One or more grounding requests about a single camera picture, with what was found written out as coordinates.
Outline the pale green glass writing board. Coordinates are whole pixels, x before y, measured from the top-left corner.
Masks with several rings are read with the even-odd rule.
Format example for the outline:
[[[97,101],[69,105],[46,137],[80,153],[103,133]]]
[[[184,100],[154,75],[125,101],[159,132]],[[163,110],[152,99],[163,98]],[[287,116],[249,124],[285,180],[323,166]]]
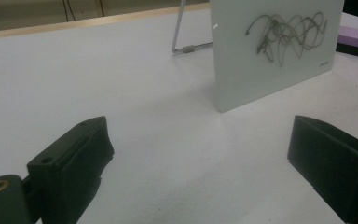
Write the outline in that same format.
[[[345,0],[210,0],[217,109],[332,69]]]

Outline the purple board eraser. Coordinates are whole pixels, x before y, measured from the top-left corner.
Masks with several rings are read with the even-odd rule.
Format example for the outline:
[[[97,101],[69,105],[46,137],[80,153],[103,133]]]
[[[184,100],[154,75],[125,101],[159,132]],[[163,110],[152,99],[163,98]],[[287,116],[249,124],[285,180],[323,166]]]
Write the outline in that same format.
[[[341,26],[338,32],[337,51],[358,56],[358,29]]]

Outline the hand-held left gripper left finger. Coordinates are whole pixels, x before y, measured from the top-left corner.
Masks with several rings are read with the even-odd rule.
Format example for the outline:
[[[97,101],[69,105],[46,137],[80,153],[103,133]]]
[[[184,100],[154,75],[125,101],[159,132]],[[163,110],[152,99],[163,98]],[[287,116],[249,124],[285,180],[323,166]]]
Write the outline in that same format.
[[[76,224],[113,156],[106,117],[97,117],[80,122],[33,158],[27,168],[41,195],[43,223]]]

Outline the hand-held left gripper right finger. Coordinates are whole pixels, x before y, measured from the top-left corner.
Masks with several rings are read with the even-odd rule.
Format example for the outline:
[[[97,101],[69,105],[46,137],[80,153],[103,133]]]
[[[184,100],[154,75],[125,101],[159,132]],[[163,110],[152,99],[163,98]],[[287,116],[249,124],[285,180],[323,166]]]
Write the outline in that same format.
[[[347,224],[358,224],[358,139],[296,116],[287,159]]]

